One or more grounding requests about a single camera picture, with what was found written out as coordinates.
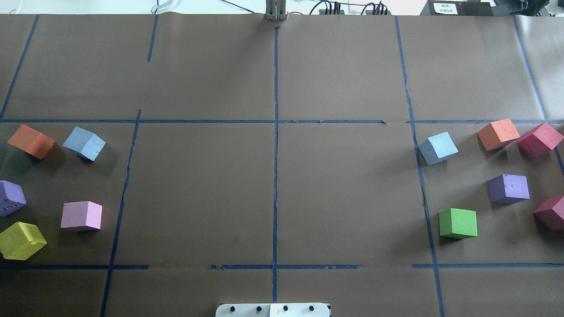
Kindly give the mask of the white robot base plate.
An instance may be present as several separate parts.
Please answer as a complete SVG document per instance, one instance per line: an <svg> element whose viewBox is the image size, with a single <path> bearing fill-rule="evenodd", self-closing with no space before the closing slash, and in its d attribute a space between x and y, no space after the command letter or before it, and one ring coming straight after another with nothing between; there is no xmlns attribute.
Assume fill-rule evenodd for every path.
<svg viewBox="0 0 564 317"><path fill-rule="evenodd" d="M216 317L330 317L330 305L320 302L225 303L217 307Z"/></svg>

